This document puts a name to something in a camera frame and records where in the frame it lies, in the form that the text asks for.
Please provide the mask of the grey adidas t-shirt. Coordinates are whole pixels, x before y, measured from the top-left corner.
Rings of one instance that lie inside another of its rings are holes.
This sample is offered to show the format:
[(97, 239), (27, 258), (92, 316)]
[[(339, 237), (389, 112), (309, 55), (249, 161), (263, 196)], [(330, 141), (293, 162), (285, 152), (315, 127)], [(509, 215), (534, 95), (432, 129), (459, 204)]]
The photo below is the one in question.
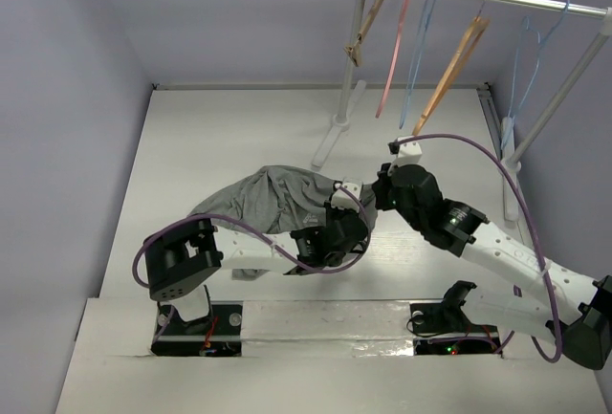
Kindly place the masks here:
[[(341, 182), (316, 172), (287, 165), (266, 165), (254, 174), (208, 196), (191, 212), (218, 214), (246, 223), (265, 234), (279, 234), (322, 226), (324, 204), (330, 202), (335, 184)], [(369, 242), (377, 211), (370, 185), (363, 184), (360, 208), (370, 225)], [(233, 270), (245, 278), (256, 270)]]

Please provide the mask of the blue plastic hanger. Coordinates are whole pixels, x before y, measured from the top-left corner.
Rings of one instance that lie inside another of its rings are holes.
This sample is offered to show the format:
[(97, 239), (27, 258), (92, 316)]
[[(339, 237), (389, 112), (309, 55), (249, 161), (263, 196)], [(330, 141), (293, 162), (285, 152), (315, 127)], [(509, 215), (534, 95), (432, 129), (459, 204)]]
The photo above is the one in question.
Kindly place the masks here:
[[(548, 41), (561, 25), (565, 16), (568, 14), (569, 5), (570, 2), (566, 0), (557, 21), (546, 33), (541, 32), (532, 25), (530, 15), (525, 15), (521, 20), (514, 51), (509, 106), (506, 115), (502, 120), (500, 143), (502, 149), (506, 147), (510, 139), (514, 136), (514, 125), (516, 118), (525, 106), (532, 87), (536, 81), (544, 50), (546, 49)], [(521, 61), (525, 59), (531, 63), (531, 70), (527, 76), (522, 77), (519, 66)]]

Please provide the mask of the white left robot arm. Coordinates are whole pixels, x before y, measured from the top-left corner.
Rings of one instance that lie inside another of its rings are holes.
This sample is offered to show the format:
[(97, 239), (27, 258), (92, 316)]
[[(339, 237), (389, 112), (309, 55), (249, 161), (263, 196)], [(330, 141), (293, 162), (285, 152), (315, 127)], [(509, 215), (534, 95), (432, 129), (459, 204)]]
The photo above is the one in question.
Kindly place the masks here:
[(207, 281), (221, 270), (330, 274), (357, 262), (370, 235), (364, 210), (326, 211), (322, 226), (279, 234), (228, 216), (193, 215), (145, 239), (135, 260), (144, 260), (150, 299), (168, 306), (189, 332), (200, 333), (212, 315)]

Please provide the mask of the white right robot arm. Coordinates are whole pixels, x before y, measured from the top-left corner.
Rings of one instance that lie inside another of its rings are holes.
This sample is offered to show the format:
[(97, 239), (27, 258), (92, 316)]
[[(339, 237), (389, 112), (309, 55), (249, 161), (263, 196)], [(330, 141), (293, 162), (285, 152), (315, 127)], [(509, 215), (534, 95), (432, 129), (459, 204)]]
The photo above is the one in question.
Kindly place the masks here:
[(378, 210), (394, 210), (431, 246), (499, 275), (520, 295), (456, 282), (440, 307), (452, 330), (491, 324), (559, 343), (563, 356), (601, 370), (611, 353), (611, 278), (600, 280), (544, 259), (486, 215), (444, 197), (435, 177), (417, 164), (382, 165), (372, 186)]

